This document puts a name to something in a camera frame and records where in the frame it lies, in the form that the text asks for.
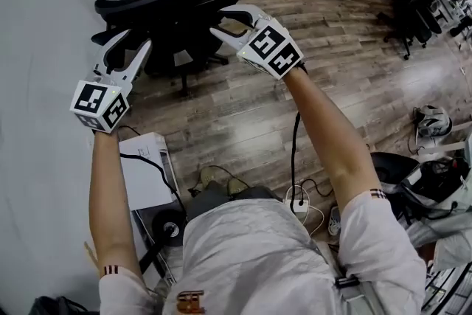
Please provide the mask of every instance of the white cable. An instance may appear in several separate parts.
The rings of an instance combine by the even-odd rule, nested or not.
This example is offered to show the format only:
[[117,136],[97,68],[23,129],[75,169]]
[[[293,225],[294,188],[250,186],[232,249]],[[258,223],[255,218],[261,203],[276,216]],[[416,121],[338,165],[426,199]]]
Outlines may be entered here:
[[[320,224],[310,233],[310,237],[311,237],[311,235],[312,235],[316,230],[318,230],[318,229],[322,226],[323,222],[325,222],[325,214],[323,214],[323,212],[322,212],[320,209],[318,209],[317,207],[310,205],[310,196],[308,195],[308,192],[306,191],[306,189],[305,189],[304,187],[302,187],[301,185],[295,185],[295,188],[296,188],[296,187],[300,188],[300,190],[303,190],[303,193],[307,196],[307,200],[308,200],[308,210],[307,210],[307,212],[306,212],[306,214],[305,214],[305,218],[303,219],[302,225],[303,225],[303,226],[305,225],[305,222],[306,222],[306,220],[307,220],[307,218],[308,218],[308,213],[310,212],[310,209],[316,210],[316,211],[318,211],[318,212],[320,212],[320,213],[322,214],[322,221],[321,221]],[[285,192],[285,203],[288,201],[288,194],[289,194],[289,192],[290,192],[291,190],[292,190],[292,186],[290,186],[290,187],[287,189],[287,191]]]

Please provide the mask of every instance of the person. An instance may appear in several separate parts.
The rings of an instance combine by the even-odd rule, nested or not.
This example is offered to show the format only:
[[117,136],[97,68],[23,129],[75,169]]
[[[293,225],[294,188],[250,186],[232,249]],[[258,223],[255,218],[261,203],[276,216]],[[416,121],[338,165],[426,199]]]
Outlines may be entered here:
[[[302,69],[293,68],[283,80],[333,185],[345,277],[371,285],[376,300],[366,297],[385,314],[420,313],[426,265],[380,191],[367,146]],[[246,189],[235,201],[210,204],[206,194],[216,188],[207,184],[210,192],[192,200],[199,210],[188,206],[183,274],[163,314],[345,314],[348,301],[362,297],[348,297],[339,288],[329,258],[278,198],[265,189]],[[101,275],[100,313],[158,314],[133,245],[116,134],[96,133],[89,212]]]

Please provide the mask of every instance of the wooden floor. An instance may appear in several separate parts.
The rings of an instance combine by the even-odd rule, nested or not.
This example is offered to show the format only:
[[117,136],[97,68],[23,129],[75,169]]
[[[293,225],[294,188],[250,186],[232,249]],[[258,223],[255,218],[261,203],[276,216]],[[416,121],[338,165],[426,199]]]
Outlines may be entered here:
[[[371,151],[411,155],[407,143],[415,106],[441,105],[454,121],[469,120],[472,54],[468,49],[460,52],[444,32],[426,49],[415,42],[410,60],[403,60],[403,47],[398,41],[383,42],[388,27],[376,23],[377,13],[391,13],[390,0],[240,3],[256,4],[290,30],[305,54],[310,78],[346,114]],[[179,78],[143,75],[136,82],[138,95],[124,122],[141,133],[165,136],[184,200],[189,198],[186,189],[195,184],[205,165],[220,165],[250,184],[264,184],[284,195],[291,185],[296,114],[284,83],[233,56],[228,66],[211,65],[189,77],[189,85],[191,95],[182,98]],[[123,131],[123,137],[131,136]],[[306,178],[316,180],[320,191],[330,191],[301,125],[296,180]],[[306,188],[312,204],[328,216],[334,197],[320,197],[309,183]],[[314,213],[307,222],[309,230],[320,221]]]

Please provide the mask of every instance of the forearm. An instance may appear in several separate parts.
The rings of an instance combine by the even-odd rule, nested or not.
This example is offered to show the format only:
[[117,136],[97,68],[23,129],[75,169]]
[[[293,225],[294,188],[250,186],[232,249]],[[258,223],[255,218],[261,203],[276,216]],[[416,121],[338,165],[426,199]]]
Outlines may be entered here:
[[95,135],[88,210],[100,273],[119,265],[140,277],[116,134]]
[[366,144],[338,107],[301,69],[292,69],[284,81],[330,177],[340,210],[363,191],[379,188]]

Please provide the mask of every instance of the white helmet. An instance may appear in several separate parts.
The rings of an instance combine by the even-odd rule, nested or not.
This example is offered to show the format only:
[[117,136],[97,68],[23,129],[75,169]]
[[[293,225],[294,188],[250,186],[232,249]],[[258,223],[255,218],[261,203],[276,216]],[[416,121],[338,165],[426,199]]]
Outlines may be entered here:
[[452,121],[443,108],[425,105],[414,116],[420,136],[443,136],[452,129]]

